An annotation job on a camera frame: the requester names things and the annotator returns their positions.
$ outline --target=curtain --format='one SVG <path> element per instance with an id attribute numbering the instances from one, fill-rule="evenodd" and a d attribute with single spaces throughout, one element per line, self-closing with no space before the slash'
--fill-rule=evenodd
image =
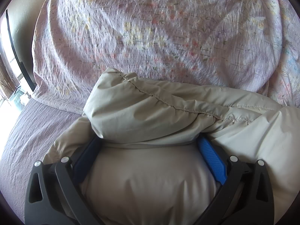
<path id="1" fill-rule="evenodd" d="M 3 98 L 8 99 L 13 94 L 16 88 L 15 83 L 18 84 L 18 79 L 14 76 L 14 74 L 13 76 L 15 79 L 11 79 L 1 56 L 2 55 L 0 55 L 0 94 Z"/>

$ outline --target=metal screw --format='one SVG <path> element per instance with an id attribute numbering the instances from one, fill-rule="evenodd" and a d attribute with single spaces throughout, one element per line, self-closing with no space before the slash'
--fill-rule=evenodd
<path id="1" fill-rule="evenodd" d="M 36 167 L 38 167 L 38 166 L 40 166 L 41 165 L 41 161 L 36 161 L 35 163 L 34 163 L 34 165 L 36 166 Z"/>
<path id="2" fill-rule="evenodd" d="M 260 166 L 263 166 L 265 163 L 264 163 L 264 161 L 263 160 L 258 160 L 258 165 L 260 165 Z"/>
<path id="3" fill-rule="evenodd" d="M 230 157 L 230 161 L 232 162 L 237 162 L 238 161 L 238 158 L 236 156 L 231 156 Z"/>
<path id="4" fill-rule="evenodd" d="M 62 162 L 62 163 L 66 163 L 66 162 L 68 162 L 69 161 L 69 157 L 63 157 L 62 159 L 60 159 L 60 161 Z"/>

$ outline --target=beige wall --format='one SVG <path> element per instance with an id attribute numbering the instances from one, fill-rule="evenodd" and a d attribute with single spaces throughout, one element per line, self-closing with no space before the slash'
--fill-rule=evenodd
<path id="1" fill-rule="evenodd" d="M 20 61 L 33 82 L 32 39 L 35 23 L 45 0 L 12 0 L 8 5 L 8 16 L 13 44 Z"/>

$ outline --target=beige jacket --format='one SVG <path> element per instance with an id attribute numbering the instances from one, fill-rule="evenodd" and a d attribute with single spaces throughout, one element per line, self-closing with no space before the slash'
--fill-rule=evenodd
<path id="1" fill-rule="evenodd" d="M 43 162 L 71 156 L 94 132 L 104 147 L 81 189 L 106 224 L 193 224 L 217 190 L 195 145 L 200 132 L 243 161 L 265 161 L 275 223 L 300 190 L 300 110 L 256 93 L 109 68 Z"/>

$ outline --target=blue textured pad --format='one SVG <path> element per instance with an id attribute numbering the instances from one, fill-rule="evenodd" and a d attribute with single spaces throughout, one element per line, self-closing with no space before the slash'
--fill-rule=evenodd
<path id="1" fill-rule="evenodd" d="M 197 140 L 197 144 L 200 153 L 214 176 L 214 179 L 224 185 L 227 179 L 226 165 L 220 159 L 207 139 L 200 136 Z"/>

